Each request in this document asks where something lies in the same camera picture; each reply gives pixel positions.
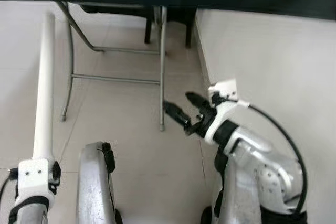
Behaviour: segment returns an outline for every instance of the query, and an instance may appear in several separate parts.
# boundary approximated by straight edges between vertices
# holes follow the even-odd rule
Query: metal folding chair
[[[103,81],[117,81],[117,82],[133,82],[133,83],[146,83],[146,84],[155,84],[160,86],[160,131],[164,130],[164,113],[163,113],[163,100],[164,100],[164,60],[165,60],[165,41],[166,41],[166,24],[167,24],[167,8],[164,6],[155,6],[154,7],[154,17],[155,24],[157,27],[157,36],[158,36],[158,51],[155,50],[141,50],[141,49],[129,49],[129,48],[114,48],[114,47],[96,47],[93,46],[89,40],[86,38],[82,30],[77,25],[74,18],[69,12],[69,6],[67,2],[56,2],[60,9],[67,17],[67,34],[69,38],[70,45],[70,64],[69,64],[69,77],[68,77],[68,92],[65,100],[65,105],[62,109],[61,121],[65,121],[67,110],[69,107],[73,79],[92,79],[92,80],[103,80]],[[102,5],[102,6],[115,6],[112,4],[103,4],[103,3],[79,3],[85,5]],[[143,80],[143,79],[130,79],[130,78],[118,78],[118,77],[105,77],[105,76],[94,76],[89,74],[80,74],[74,73],[74,49],[73,49],[73,38],[71,32],[71,26],[75,29],[84,43],[93,51],[104,52],[104,51],[118,51],[118,52],[130,52],[134,54],[158,54],[160,55],[160,80]]]

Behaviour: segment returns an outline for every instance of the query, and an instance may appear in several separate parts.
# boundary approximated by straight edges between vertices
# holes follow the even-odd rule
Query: tiled floor
[[[46,8],[17,5],[6,4],[0,19],[0,181],[6,168],[29,158],[33,150],[41,21],[36,13]],[[80,26],[96,45],[146,48],[143,28],[118,28],[101,20],[94,23],[91,16],[80,13]],[[68,52],[65,23],[57,20],[56,26],[54,154],[60,161],[62,180],[49,212],[50,223],[75,223],[79,152],[96,141],[111,143],[115,153],[117,169],[112,179],[124,223],[198,223],[210,203],[215,149],[196,136],[186,138],[167,116],[166,130],[160,132],[159,89],[148,84],[76,80],[67,121],[59,122]],[[76,71],[159,78],[158,56],[100,54],[74,35]],[[154,35],[151,48],[156,45]],[[184,36],[182,25],[169,23],[165,92],[167,100],[195,114],[184,93],[204,94],[204,87],[197,51],[184,48]],[[6,223],[13,198],[14,184],[10,184],[1,204],[1,223]]]

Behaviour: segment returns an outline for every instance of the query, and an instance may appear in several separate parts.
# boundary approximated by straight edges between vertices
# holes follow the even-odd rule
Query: white cylindrical pole
[[[54,51],[55,16],[46,13],[42,24],[33,159],[46,158],[51,162],[54,161],[52,153]]]

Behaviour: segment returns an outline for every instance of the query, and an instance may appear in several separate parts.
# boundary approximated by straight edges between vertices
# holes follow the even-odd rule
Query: black chair leg
[[[151,42],[152,20],[148,18],[146,20],[146,32],[145,32],[145,44]]]
[[[185,34],[185,47],[191,48],[191,35],[193,30],[193,23],[189,23],[186,25],[186,34]]]

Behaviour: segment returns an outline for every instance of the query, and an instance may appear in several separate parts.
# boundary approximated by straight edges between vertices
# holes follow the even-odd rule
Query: baseboard
[[[195,42],[196,42],[198,56],[200,58],[199,60],[201,62],[203,82],[204,82],[205,87],[209,87],[210,86],[209,73],[208,73],[208,70],[206,68],[204,50],[203,50],[203,47],[202,47],[202,41],[201,41],[200,33],[198,31],[199,31],[198,22],[196,20],[195,25],[193,27],[193,33],[194,33],[194,38],[195,38]]]

